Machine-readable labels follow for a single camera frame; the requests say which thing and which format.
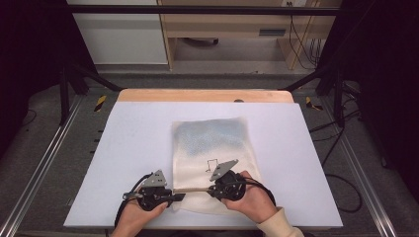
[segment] metal bracket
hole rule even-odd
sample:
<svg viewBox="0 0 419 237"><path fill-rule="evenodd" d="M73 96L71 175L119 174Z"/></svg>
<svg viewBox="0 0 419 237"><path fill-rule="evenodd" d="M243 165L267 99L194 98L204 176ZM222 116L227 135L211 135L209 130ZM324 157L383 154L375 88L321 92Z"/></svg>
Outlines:
<svg viewBox="0 0 419 237"><path fill-rule="evenodd" d="M217 180L221 178L223 175L225 175L235 164L238 163L238 160L231 160L227 161L221 164L218 164L215 168L215 170L212 173L212 176L210 177L210 181Z"/></svg>
<svg viewBox="0 0 419 237"><path fill-rule="evenodd" d="M142 184L143 188L149 187L165 187L167 185L166 179L164 178L163 172L158 170L154 172L147 180Z"/></svg>

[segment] person's left hand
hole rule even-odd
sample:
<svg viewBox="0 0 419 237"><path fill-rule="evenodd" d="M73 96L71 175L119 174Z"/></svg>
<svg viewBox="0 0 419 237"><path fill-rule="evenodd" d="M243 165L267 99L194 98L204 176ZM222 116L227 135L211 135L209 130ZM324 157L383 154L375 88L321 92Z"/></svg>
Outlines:
<svg viewBox="0 0 419 237"><path fill-rule="evenodd" d="M121 214L117 228L112 234L113 237L135 236L148 221L159 216L167 207L167 202L163 202L150 211L143 210L138 201L134 198L130 200Z"/></svg>

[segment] white cabinet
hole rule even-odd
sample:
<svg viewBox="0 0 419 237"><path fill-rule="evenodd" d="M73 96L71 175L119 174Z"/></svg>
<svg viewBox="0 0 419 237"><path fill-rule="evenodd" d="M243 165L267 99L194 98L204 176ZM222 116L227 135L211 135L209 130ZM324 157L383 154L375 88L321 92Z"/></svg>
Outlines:
<svg viewBox="0 0 419 237"><path fill-rule="evenodd" d="M155 0L67 0L85 5L156 5ZM95 64L167 64L157 14L74 14Z"/></svg>

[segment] aluminum rail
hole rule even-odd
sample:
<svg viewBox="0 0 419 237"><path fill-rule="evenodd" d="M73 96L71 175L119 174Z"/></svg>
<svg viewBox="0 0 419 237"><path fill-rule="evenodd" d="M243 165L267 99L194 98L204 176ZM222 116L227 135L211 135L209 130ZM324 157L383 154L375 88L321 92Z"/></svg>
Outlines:
<svg viewBox="0 0 419 237"><path fill-rule="evenodd" d="M159 5L43 5L46 9L94 14L206 14L206 15L293 15L340 16L356 9L247 6L159 6Z"/></svg>
<svg viewBox="0 0 419 237"><path fill-rule="evenodd" d="M332 106L329 100L321 98L321 103L325 106L324 108L326 109L330 119L334 120ZM339 128L336 124L334 128L337 132L339 132ZM382 237L396 237L397 234L395 229L392 226L392 223L388 218L388 215L385 212L384 207L382 206L381 201L379 200L378 195L370 182L370 179L364 172L364 169L362 168L361 163L345 133L341 137L340 146L344 154L346 154L345 157L347 158L348 165L354 175L355 181L358 184L360 193L370 210L371 216L376 223L379 234Z"/></svg>
<svg viewBox="0 0 419 237"><path fill-rule="evenodd" d="M37 166L37 169L34 171L31 179L28 181L28 184L22 192L18 202L16 203L12 212L9 214L6 221L2 224L0 228L1 237L14 236L16 231L18 230L19 225L25 217L26 212L28 211L32 201L34 200L35 195L37 194L38 189L42 184L43 178L45 177L50 164L54 160L55 155L62 141L64 140L69 127L71 126L71 124L74 121L74 118L77 115L83 98L83 96L76 96L71 106L70 115L68 119L66 120L64 125L61 125L58 128L54 138L48 146L48 149L41 158L40 163Z"/></svg>

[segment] black pole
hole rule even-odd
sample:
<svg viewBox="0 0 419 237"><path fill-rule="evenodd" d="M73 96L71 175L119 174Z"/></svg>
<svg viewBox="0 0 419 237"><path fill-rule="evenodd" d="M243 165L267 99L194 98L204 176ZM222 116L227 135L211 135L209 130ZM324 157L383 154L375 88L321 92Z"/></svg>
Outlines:
<svg viewBox="0 0 419 237"><path fill-rule="evenodd" d="M340 16L356 9L248 6L159 6L159 5L44 5L47 9L95 14L210 14L210 15L293 15Z"/></svg>
<svg viewBox="0 0 419 237"><path fill-rule="evenodd" d="M106 80L105 78L101 77L99 74L96 74L94 72L91 72L89 70L87 70L86 68L78 65L78 64L73 64L72 67L74 68L74 70L76 70L78 73L81 73L84 76L87 76L93 80L95 80L96 82L106 86L107 88L111 89L112 91L121 91L125 88L119 87L117 85L115 85L114 83Z"/></svg>
<svg viewBox="0 0 419 237"><path fill-rule="evenodd" d="M325 65L324 67L321 67L319 69L316 69L315 71L313 71L312 73L306 75L305 77L303 77L302 79L290 84L288 87L285 88L281 88L278 89L279 91L289 91L292 92L296 89L298 89L299 87L305 85L306 83L316 79L316 78L320 78L324 75L324 73L329 71L329 64Z"/></svg>

